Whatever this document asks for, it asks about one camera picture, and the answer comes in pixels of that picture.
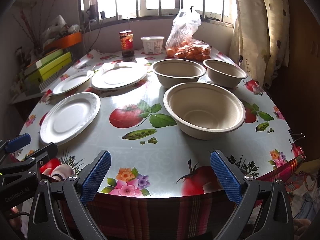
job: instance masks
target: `metal bolt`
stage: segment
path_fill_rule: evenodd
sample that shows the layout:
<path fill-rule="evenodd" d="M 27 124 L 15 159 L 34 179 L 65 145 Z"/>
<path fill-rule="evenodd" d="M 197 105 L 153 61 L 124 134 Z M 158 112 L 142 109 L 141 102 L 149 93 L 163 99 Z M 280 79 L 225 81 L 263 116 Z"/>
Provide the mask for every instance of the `metal bolt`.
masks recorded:
<path fill-rule="evenodd" d="M 281 184 L 283 181 L 280 178 L 276 178 L 276 183 Z"/>
<path fill-rule="evenodd" d="M 41 181 L 39 182 L 40 185 L 44 185 L 47 183 L 47 180 L 46 179 L 41 179 Z"/>
<path fill-rule="evenodd" d="M 77 178 L 77 175 L 76 174 L 72 174 L 68 177 L 69 180 L 73 181 Z"/>
<path fill-rule="evenodd" d="M 251 174 L 246 174 L 244 177 L 247 180 L 253 180 L 254 179 L 254 177 Z"/>

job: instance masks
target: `textured blue pad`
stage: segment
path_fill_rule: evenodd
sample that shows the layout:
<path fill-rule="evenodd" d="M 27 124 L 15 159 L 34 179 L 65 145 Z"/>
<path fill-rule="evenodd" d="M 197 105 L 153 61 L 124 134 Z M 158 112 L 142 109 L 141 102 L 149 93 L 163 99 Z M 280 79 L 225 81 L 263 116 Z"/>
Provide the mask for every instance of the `textured blue pad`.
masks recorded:
<path fill-rule="evenodd" d="M 92 169 L 87 179 L 82 184 L 82 195 L 80 197 L 83 205 L 92 201 L 101 185 L 105 175 L 107 174 L 111 165 L 111 155 L 108 151 L 102 155 L 96 166 Z"/>
<path fill-rule="evenodd" d="M 7 143 L 5 151 L 7 153 L 14 153 L 15 151 L 20 150 L 31 142 L 31 137 L 28 133 L 22 134 Z"/>
<path fill-rule="evenodd" d="M 217 152 L 211 153 L 210 163 L 229 200 L 236 202 L 236 204 L 239 205 L 242 200 L 242 195 L 238 180 L 235 178 Z"/>

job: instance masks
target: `bowl rim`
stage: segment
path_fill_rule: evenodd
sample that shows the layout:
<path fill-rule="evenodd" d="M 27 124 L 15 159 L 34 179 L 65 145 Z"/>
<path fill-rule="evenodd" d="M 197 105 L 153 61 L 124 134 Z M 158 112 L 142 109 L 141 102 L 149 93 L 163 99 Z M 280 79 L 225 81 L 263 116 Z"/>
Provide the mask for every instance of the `bowl rim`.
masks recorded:
<path fill-rule="evenodd" d="M 241 116 L 241 119 L 240 121 L 236 124 L 236 125 L 233 125 L 231 127 L 228 127 L 228 128 L 224 128 L 224 129 L 209 129 L 209 128 L 204 128 L 204 127 L 200 127 L 200 126 L 197 126 L 197 125 L 194 125 L 194 124 L 191 124 L 185 120 L 183 120 L 182 118 L 178 117 L 171 109 L 171 107 L 169 106 L 169 102 L 168 102 L 168 96 L 170 94 L 170 92 L 174 89 L 176 89 L 177 87 L 179 86 L 194 86 L 195 84 L 198 84 L 200 86 L 214 86 L 218 89 L 221 89 L 223 91 L 225 91 L 229 96 L 231 96 L 233 99 L 235 99 L 235 101 L 237 101 L 239 103 L 239 105 L 241 106 L 241 108 L 239 109 L 240 110 L 240 115 Z M 178 84 L 178 85 L 175 85 L 171 88 L 169 88 L 165 93 L 164 93 L 164 98 L 163 98 L 163 103 L 164 103 L 164 108 L 168 111 L 168 113 L 174 118 L 176 119 L 178 122 L 182 123 L 183 125 L 189 127 L 189 128 L 192 128 L 192 129 L 195 129 L 195 130 L 200 130 L 200 131 L 204 131 L 204 132 L 209 132 L 209 133 L 226 133 L 226 132 L 232 132 L 236 129 L 238 129 L 241 125 L 243 125 L 244 123 L 244 119 L 245 119 L 245 108 L 244 108 L 244 105 L 242 104 L 241 100 L 236 96 L 234 95 L 233 93 L 231 93 L 230 91 L 228 91 L 227 89 L 223 88 L 223 87 L 220 87 L 218 85 L 214 85 L 214 84 L 210 84 L 210 83 L 202 83 L 202 82 L 189 82 L 189 83 L 181 83 L 181 84 Z"/>
<path fill-rule="evenodd" d="M 245 76 L 244 76 L 244 77 L 237 77 L 237 76 L 233 76 L 233 75 L 229 75 L 229 74 L 223 73 L 223 72 L 218 71 L 218 70 L 216 70 L 216 69 L 214 69 L 214 68 L 211 68 L 211 67 L 208 66 L 208 64 L 207 64 L 207 61 L 209 61 L 209 60 L 210 60 L 210 61 L 215 61 L 215 62 L 218 62 L 218 63 L 222 63 L 222 64 L 227 64 L 227 65 L 230 65 L 230 66 L 232 66 L 232 67 L 234 67 L 234 68 L 237 68 L 237 69 L 239 69 Z M 212 71 L 218 72 L 218 73 L 220 73 L 220 74 L 223 74 L 223 75 L 226 75 L 226 76 L 229 76 L 229 77 L 241 78 L 241 79 L 245 79 L 245 78 L 248 77 L 248 74 L 247 74 L 243 69 L 241 69 L 240 67 L 234 66 L 234 65 L 232 65 L 232 64 L 230 64 L 230 63 L 228 63 L 228 62 L 224 62 L 224 61 L 216 60 L 216 59 L 206 59 L 206 60 L 204 60 L 203 64 L 207 67 L 207 69 L 209 68 L 209 69 L 212 70 Z"/>
<path fill-rule="evenodd" d="M 169 60 L 181 60 L 181 61 L 187 61 L 187 62 L 191 62 L 193 64 L 197 64 L 200 68 L 201 68 L 201 71 L 202 73 L 199 74 L 199 75 L 196 75 L 196 76 L 190 76 L 190 77 L 175 77 L 175 76 L 169 76 L 169 75 L 165 75 L 165 74 L 162 74 L 162 73 L 159 73 L 157 72 L 155 69 L 154 69 L 154 66 L 155 64 L 159 63 L 159 62 L 162 62 L 162 61 L 169 61 Z M 163 76 L 163 77 L 168 77 L 168 78 L 178 78 L 178 79 L 191 79 L 191 78 L 199 78 L 199 77 L 202 77 L 206 74 L 206 69 L 204 66 L 200 65 L 199 63 L 196 63 L 194 61 L 191 61 L 191 60 L 186 60 L 186 59 L 181 59 L 181 58 L 168 58 L 168 59 L 163 59 L 163 60 L 159 60 L 155 63 L 153 63 L 151 65 L 151 71 L 159 76 Z"/>

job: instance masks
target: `white plate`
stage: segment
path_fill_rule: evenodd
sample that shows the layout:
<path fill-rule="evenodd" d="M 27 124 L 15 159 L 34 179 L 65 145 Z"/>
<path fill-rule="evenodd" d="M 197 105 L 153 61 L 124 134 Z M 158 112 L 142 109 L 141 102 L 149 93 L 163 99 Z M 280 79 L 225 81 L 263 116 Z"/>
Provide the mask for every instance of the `white plate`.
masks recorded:
<path fill-rule="evenodd" d="M 91 85 L 98 90 L 125 88 L 143 79 L 147 68 L 135 62 L 108 64 L 91 79 Z"/>
<path fill-rule="evenodd" d="M 44 143 L 63 144 L 81 133 L 96 117 L 100 98 L 94 93 L 78 93 L 57 103 L 47 114 L 40 129 Z"/>
<path fill-rule="evenodd" d="M 68 92 L 77 86 L 83 84 L 88 79 L 90 79 L 94 75 L 94 71 L 84 71 L 74 74 L 65 80 L 61 81 L 56 87 L 53 89 L 52 94 L 61 95 L 65 92 Z"/>

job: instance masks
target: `beige curtain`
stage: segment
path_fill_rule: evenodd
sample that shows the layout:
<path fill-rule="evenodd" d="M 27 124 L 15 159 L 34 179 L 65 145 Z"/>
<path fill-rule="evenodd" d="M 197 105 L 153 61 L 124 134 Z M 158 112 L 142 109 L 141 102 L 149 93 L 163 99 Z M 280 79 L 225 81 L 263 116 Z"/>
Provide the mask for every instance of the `beige curtain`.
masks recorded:
<path fill-rule="evenodd" d="M 268 88 L 288 49 L 288 0 L 236 0 L 238 17 L 229 57 Z"/>

